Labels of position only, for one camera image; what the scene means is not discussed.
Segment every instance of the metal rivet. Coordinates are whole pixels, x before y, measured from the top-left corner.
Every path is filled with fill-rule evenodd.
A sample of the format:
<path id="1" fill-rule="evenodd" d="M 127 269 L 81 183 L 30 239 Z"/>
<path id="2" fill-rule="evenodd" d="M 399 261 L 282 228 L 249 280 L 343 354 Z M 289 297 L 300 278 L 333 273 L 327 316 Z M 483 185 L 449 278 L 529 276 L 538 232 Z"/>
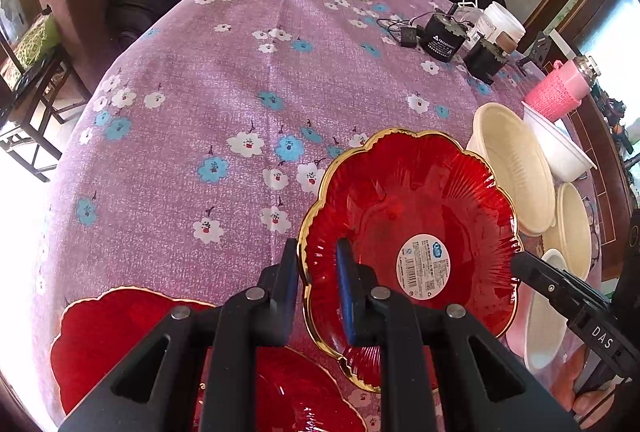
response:
<path id="1" fill-rule="evenodd" d="M 449 304 L 447 306 L 447 315 L 451 318 L 462 318 L 466 315 L 466 309 L 460 304 Z"/>
<path id="2" fill-rule="evenodd" d="M 184 320 L 191 314 L 187 306 L 176 306 L 171 310 L 171 317 L 176 320 Z"/>
<path id="3" fill-rule="evenodd" d="M 249 300 L 260 300 L 262 297 L 264 297 L 264 290 L 259 286 L 254 286 L 249 288 L 244 293 L 244 296 Z"/>
<path id="4" fill-rule="evenodd" d="M 386 300 L 391 297 L 391 290 L 388 287 L 376 286 L 371 290 L 371 296 L 376 300 Z"/>

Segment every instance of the white plastic container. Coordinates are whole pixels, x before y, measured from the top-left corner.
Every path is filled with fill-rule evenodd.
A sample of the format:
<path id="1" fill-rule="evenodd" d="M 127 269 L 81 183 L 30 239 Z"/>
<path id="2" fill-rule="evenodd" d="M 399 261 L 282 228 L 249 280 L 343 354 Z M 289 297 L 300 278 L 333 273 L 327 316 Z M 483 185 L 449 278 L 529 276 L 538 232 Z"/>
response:
<path id="1" fill-rule="evenodd" d="M 597 168 L 589 156 L 584 154 L 571 139 L 534 108 L 524 106 L 524 123 L 536 135 L 536 139 L 545 154 L 551 174 L 565 183 L 571 183 L 590 168 Z"/>
<path id="2" fill-rule="evenodd" d="M 578 190 L 571 183 L 558 188 L 556 222 L 542 234 L 546 250 L 560 250 L 566 269 L 583 281 L 591 266 L 591 228 L 587 210 Z"/>
<path id="3" fill-rule="evenodd" d="M 545 155 L 520 117 L 490 102 L 474 114 L 474 132 L 466 145 L 484 157 L 495 183 L 513 201 L 518 228 L 536 237 L 551 226 L 556 211 L 554 180 Z"/>
<path id="4" fill-rule="evenodd" d="M 469 41 L 465 42 L 463 46 L 470 50 L 480 35 L 483 35 L 489 42 L 495 42 L 495 39 L 502 32 L 505 32 L 517 43 L 524 36 L 525 29 L 510 11 L 494 1 L 484 9 L 476 25 L 468 31 Z"/>
<path id="5" fill-rule="evenodd" d="M 567 269 L 562 253 L 555 249 L 548 250 L 542 261 L 558 269 Z M 511 351 L 524 358 L 530 371 L 536 372 L 556 357 L 565 333 L 566 318 L 553 309 L 545 297 L 521 282 L 516 316 L 507 330 Z"/>

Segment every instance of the white sticker label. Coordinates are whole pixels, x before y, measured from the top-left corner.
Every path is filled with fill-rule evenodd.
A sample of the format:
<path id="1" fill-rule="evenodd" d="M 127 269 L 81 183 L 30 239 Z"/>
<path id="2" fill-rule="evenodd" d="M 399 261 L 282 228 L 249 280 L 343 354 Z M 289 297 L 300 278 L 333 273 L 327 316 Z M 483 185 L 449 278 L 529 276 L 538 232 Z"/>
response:
<path id="1" fill-rule="evenodd" d="M 450 271 L 449 252 L 433 235 L 414 235 L 398 253 L 398 282 L 409 297 L 417 300 L 429 300 L 440 293 Z"/>

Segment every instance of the pink bottle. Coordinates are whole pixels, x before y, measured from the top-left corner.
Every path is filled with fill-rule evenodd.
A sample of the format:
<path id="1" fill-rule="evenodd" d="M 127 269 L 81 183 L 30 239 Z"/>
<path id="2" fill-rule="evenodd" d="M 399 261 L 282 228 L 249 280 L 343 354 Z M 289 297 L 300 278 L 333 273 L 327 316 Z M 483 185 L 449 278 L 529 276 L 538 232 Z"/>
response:
<path id="1" fill-rule="evenodd" d="M 564 65 L 556 60 L 554 70 L 524 98 L 526 104 L 550 122 L 576 109 L 591 90 L 600 69 L 591 56 L 577 56 Z"/>

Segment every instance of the purple floral tablecloth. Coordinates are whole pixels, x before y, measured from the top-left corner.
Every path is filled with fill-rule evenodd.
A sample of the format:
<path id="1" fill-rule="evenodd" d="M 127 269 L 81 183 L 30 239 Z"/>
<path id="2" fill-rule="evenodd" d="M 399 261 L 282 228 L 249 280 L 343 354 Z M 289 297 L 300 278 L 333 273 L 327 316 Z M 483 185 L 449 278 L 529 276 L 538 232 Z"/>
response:
<path id="1" fill-rule="evenodd" d="M 116 60 L 58 166 L 36 272 L 35 360 L 55 421 L 49 347 L 70 302 L 133 285 L 222 304 L 279 262 L 344 150 L 394 126 L 464 146 L 486 102 L 522 115 L 535 76 L 507 66 L 488 86 L 376 23 L 449 5 L 183 0 Z M 379 399 L 316 348 L 300 311 L 290 345 L 379 430 Z"/>

